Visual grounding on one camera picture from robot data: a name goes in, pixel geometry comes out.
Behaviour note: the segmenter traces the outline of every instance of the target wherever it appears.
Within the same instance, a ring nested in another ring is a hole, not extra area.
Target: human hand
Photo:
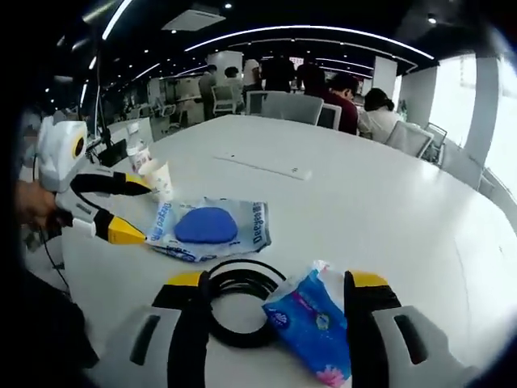
[[[39,181],[16,184],[16,214],[22,224],[36,225],[47,229],[57,210],[56,197],[41,187]]]

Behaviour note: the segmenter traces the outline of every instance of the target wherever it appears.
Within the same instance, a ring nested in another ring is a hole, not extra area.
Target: column
[[[388,98],[393,97],[395,78],[397,77],[397,63],[383,57],[375,57],[372,87],[382,89]]]
[[[485,165],[486,155],[494,135],[498,100],[499,70],[497,58],[476,57],[476,99],[474,100],[474,111],[464,150],[480,166]]]
[[[210,54],[207,57],[207,64],[217,66],[217,83],[225,80],[225,69],[227,67],[237,67],[239,70],[238,77],[240,77],[242,73],[242,53],[237,51],[221,51]]]
[[[160,97],[160,78],[150,79],[147,84],[147,102],[154,105]]]

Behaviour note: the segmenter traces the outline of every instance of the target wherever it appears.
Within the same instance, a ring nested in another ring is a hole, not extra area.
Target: white chair
[[[248,104],[251,106],[254,96],[248,94]],[[272,119],[291,120],[299,123],[316,125],[322,112],[323,99],[311,95],[295,95],[284,91],[266,91],[261,97],[262,106],[258,116]]]
[[[397,121],[385,144],[405,154],[421,158],[433,137],[432,133],[416,124]]]
[[[338,107],[337,105],[331,105],[329,103],[324,103],[322,107],[322,113],[320,113],[320,116],[317,119],[317,126],[337,131],[339,129],[340,119],[341,107]]]
[[[267,96],[267,91],[248,91],[246,94],[246,115],[261,116],[262,104]]]
[[[447,131],[433,123],[427,123],[426,131],[434,135],[433,145],[439,149],[445,141],[445,137],[447,137]]]
[[[231,86],[219,85],[212,86],[213,93],[213,114],[235,114],[237,111],[237,102],[233,98],[233,92]]]

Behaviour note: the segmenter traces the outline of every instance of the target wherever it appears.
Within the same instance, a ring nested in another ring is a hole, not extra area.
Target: desk
[[[467,364],[485,365],[507,341],[517,311],[517,237],[499,208],[435,166],[346,133],[256,116],[210,120],[153,143],[150,151],[169,161],[177,197],[269,203],[272,245],[255,259],[288,276],[315,259],[376,272],[402,304],[416,306],[445,331],[452,353]],[[212,158],[223,153],[260,155],[310,169],[312,177],[297,180]],[[117,167],[129,171],[127,160]],[[97,201],[143,230],[154,217],[148,198]],[[71,229],[63,240],[71,293],[99,351],[109,331],[149,304],[170,275],[218,263],[187,264]],[[259,325],[245,313],[235,315],[246,305],[223,304],[224,324],[232,317],[250,329]],[[280,346],[241,350],[211,339],[206,374],[210,387],[319,386]]]

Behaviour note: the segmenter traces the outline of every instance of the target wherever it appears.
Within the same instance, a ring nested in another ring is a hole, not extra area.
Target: paper cup
[[[173,199],[169,164],[167,162],[163,163],[157,159],[149,160],[138,169],[138,174],[151,187],[157,200],[163,202]]]

